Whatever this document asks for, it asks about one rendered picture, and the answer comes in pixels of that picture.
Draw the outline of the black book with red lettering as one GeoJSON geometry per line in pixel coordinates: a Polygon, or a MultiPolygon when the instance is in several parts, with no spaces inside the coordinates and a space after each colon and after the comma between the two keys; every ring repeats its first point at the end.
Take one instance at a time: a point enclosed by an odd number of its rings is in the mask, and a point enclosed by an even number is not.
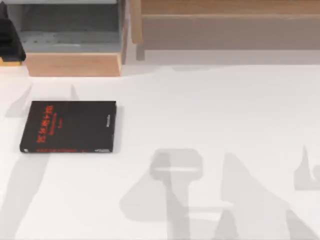
{"type": "Polygon", "coordinates": [[[19,144],[22,153],[111,153],[116,101],[34,100],[19,144]]]}

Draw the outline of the black angular object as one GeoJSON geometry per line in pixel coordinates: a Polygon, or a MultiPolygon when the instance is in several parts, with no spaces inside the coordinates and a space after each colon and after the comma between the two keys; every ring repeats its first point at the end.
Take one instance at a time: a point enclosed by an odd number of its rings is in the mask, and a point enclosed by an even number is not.
{"type": "Polygon", "coordinates": [[[0,57],[5,61],[24,62],[26,53],[13,22],[9,18],[8,6],[0,2],[0,57]]]}

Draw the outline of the pale wooden drawer front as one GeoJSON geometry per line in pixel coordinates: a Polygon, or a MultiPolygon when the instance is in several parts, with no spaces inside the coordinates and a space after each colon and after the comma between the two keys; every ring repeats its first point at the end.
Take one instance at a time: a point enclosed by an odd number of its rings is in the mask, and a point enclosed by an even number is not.
{"type": "Polygon", "coordinates": [[[122,60],[119,52],[32,52],[24,62],[32,77],[118,77],[122,60]]]}

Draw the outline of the wooden open shelf unit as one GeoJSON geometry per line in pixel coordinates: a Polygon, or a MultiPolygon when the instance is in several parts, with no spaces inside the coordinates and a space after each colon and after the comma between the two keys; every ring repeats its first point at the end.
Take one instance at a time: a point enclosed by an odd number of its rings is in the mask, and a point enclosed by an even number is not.
{"type": "Polygon", "coordinates": [[[320,0],[128,0],[146,51],[320,50],[320,0]]]}

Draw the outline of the grey pierced drawer inside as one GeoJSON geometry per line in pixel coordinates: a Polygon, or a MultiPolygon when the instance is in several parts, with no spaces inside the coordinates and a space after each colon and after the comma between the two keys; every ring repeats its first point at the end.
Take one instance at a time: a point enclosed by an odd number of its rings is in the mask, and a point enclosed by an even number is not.
{"type": "Polygon", "coordinates": [[[127,0],[0,0],[19,60],[31,53],[115,54],[124,61],[127,0]]]}

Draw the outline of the flat yellow square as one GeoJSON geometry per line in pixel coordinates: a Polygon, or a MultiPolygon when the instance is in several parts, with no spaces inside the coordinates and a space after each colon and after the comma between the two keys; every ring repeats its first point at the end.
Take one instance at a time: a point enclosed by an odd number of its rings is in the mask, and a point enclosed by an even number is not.
{"type": "Polygon", "coordinates": [[[0,67],[19,67],[23,63],[21,61],[5,61],[0,57],[0,67]]]}

